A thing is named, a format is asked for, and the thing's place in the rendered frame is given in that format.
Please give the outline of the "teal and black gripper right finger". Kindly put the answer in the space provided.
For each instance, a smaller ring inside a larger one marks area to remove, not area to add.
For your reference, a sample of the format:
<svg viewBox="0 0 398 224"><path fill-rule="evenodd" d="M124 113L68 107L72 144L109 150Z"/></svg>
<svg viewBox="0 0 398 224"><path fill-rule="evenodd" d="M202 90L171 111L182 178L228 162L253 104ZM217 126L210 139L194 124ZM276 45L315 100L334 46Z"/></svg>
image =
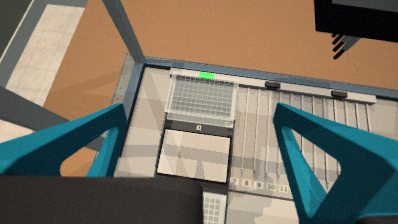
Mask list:
<svg viewBox="0 0 398 224"><path fill-rule="evenodd" d="M277 103L273 124L300 224L355 224L398 215L398 141ZM291 128L291 129L290 129ZM294 130L340 164L328 194Z"/></svg>

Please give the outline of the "white well plate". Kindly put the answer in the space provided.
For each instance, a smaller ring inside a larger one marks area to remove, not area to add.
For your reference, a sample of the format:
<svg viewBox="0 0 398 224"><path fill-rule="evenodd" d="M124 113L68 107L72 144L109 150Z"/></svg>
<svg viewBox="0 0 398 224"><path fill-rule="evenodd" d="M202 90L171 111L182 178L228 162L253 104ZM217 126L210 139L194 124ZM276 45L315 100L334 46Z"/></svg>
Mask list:
<svg viewBox="0 0 398 224"><path fill-rule="evenodd" d="M204 224L224 224L226 197L203 192Z"/></svg>

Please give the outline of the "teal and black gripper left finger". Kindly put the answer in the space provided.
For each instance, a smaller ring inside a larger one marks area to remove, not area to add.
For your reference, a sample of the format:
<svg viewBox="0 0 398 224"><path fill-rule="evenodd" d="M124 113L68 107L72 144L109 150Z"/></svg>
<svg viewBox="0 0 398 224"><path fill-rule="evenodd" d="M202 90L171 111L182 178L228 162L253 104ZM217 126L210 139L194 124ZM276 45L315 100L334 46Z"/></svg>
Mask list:
<svg viewBox="0 0 398 224"><path fill-rule="evenodd" d="M64 160L108 130L85 177L114 176L127 118L122 103L0 143L4 176L62 176Z"/></svg>

